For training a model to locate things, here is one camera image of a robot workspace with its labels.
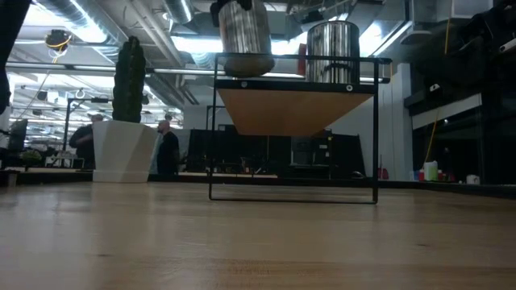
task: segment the person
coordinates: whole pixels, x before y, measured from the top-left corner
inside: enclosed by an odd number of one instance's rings
[[[179,163],[179,141],[171,131],[170,122],[161,121],[158,124],[158,132],[163,135],[163,141],[158,149],[156,157],[158,174],[177,174]]]
[[[91,116],[91,122],[101,122],[101,114]],[[91,124],[82,126],[70,138],[70,147],[76,148],[78,158],[84,159],[84,169],[95,169],[94,130]]]

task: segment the metal stand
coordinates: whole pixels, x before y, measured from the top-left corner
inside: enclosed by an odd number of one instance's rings
[[[215,109],[223,109],[225,106],[216,106]],[[206,130],[208,130],[208,124],[210,121],[210,110],[213,110],[212,106],[206,106]],[[217,110],[213,110],[212,115],[215,116],[217,114]]]
[[[257,54],[236,54],[236,53],[218,53],[215,55],[214,70],[214,88],[213,88],[213,104],[210,108],[218,108],[217,106],[217,89],[262,89],[262,90],[288,90],[288,91],[312,91],[312,92],[340,92],[340,93],[370,93],[373,95],[373,126],[372,126],[372,179],[364,182],[339,183],[335,180],[326,180],[331,186],[339,186],[345,184],[345,187],[359,187],[364,185],[372,189],[371,201],[313,201],[313,200],[291,200],[291,199],[260,199],[260,198],[222,198],[214,197],[212,194],[214,183],[230,183],[227,178],[217,180],[214,175],[215,152],[217,151],[217,138],[215,134],[215,118],[213,114],[211,119],[211,146],[210,146],[210,172],[208,174],[208,197],[211,201],[261,201],[261,202],[301,202],[301,203],[326,203],[326,204],[364,204],[375,205],[378,202],[378,87],[379,87],[379,67],[380,64],[390,64],[392,60],[384,58],[353,58],[353,57],[336,57],[336,56],[274,56],[278,59],[303,59],[303,60],[334,60],[334,61],[355,61],[363,63],[373,63],[373,85],[357,85],[357,84],[323,84],[323,83],[306,83],[306,82],[290,82],[290,81],[246,81],[245,88],[242,88],[240,81],[236,80],[218,80],[217,67],[219,57],[253,57],[262,56]],[[382,78],[382,83],[389,83],[389,79]],[[208,120],[208,110],[206,111],[206,123]],[[245,182],[245,184],[255,185],[291,185],[291,186],[320,186],[320,180],[310,184],[310,180],[285,180],[282,184],[278,180],[270,180],[267,183],[264,179]]]

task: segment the wooden table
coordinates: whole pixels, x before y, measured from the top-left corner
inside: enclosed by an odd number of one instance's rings
[[[210,202],[206,184],[179,183],[0,190],[2,290],[516,285],[516,201],[382,189],[377,206]],[[344,189],[219,190],[330,196]]]

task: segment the stainless steel canister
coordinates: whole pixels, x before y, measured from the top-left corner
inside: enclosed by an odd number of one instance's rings
[[[308,31],[309,56],[360,57],[359,28],[346,21],[330,21]],[[359,84],[359,61],[308,60],[306,80],[334,84]]]
[[[224,52],[270,55],[228,57],[224,64],[226,74],[233,77],[258,77],[270,72],[274,68],[274,59],[264,3],[261,0],[218,0],[214,5],[216,7],[212,5],[211,13],[215,26],[220,27]]]

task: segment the wall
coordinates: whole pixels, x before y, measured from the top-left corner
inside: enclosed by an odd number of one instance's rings
[[[400,64],[391,83],[380,85],[379,160],[391,180],[408,180],[412,170],[412,127],[403,99],[410,95],[410,66]],[[370,98],[328,128],[336,134],[359,135],[367,176],[372,176],[372,105]]]
[[[216,109],[215,111],[217,112],[215,115],[215,128],[218,128],[218,125],[233,124],[226,109]],[[183,113],[183,129],[206,129],[206,106],[186,106]],[[209,129],[211,129],[211,114],[212,110],[210,110]]]
[[[412,129],[416,130],[422,126],[433,124],[436,118],[437,121],[440,121],[478,106],[482,106],[482,96],[479,93],[413,116]]]

